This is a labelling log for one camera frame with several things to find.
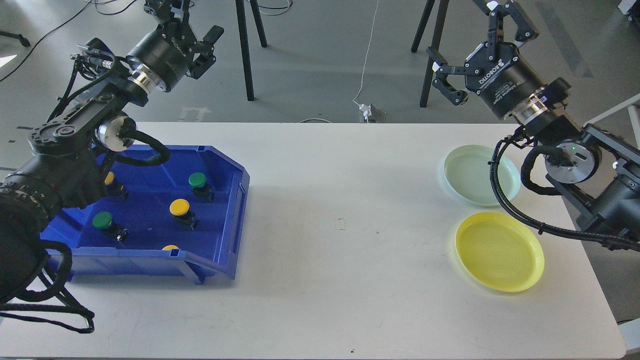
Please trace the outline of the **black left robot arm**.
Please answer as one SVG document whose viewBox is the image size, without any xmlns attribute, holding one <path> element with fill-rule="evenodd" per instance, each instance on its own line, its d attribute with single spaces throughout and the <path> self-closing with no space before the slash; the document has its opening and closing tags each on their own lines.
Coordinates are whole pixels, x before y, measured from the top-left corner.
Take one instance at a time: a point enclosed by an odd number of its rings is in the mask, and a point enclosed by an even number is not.
<svg viewBox="0 0 640 360">
<path fill-rule="evenodd" d="M 95 330 L 94 313 L 66 289 L 70 247 L 41 233 L 64 208 L 86 208 L 108 194 L 115 162 L 135 167 L 166 163 L 169 149 L 137 129 L 124 112 L 144 107 L 154 89 L 170 92 L 184 76 L 199 79 L 215 62 L 215 25 L 198 39 L 189 23 L 189 0 L 147 0 L 157 27 L 125 56 L 98 38 L 73 55 L 64 95 L 46 122 L 29 135 L 32 158 L 1 182 L 1 316 L 46 323 L 35 313 L 83 317 L 84 328 L 51 320 L 80 334 Z"/>
</svg>

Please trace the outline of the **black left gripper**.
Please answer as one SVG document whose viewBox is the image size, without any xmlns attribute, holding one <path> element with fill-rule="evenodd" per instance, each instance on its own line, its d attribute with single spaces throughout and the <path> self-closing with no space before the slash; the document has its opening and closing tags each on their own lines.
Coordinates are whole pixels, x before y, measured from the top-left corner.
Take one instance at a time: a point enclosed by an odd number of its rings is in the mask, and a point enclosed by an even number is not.
<svg viewBox="0 0 640 360">
<path fill-rule="evenodd" d="M 215 43 L 225 30 L 213 26 L 198 41 L 189 23 L 194 4 L 192 0 L 144 1 L 144 11 L 158 25 L 126 55 L 126 62 L 162 92 L 172 91 L 184 76 L 198 80 L 217 61 Z"/>
</svg>

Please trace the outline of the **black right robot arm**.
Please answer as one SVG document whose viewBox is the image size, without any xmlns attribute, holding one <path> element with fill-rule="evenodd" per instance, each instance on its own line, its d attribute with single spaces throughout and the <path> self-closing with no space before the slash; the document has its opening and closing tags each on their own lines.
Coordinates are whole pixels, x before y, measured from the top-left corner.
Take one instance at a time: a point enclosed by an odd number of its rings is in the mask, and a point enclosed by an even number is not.
<svg viewBox="0 0 640 360">
<path fill-rule="evenodd" d="M 486 41 L 460 66 L 448 64 L 432 44 L 430 81 L 455 106 L 472 92 L 494 116 L 518 123 L 488 162 L 498 204 L 539 234 L 638 251 L 639 150 L 596 125 L 573 123 L 566 112 L 570 85 L 560 77 L 543 82 L 521 56 L 519 47 L 538 31 L 519 4 L 476 0 L 475 5 L 488 19 Z M 509 146 L 530 147 L 519 171 L 521 184 L 538 195 L 567 199 L 579 211 L 578 230 L 534 219 L 507 199 L 498 168 Z"/>
</svg>

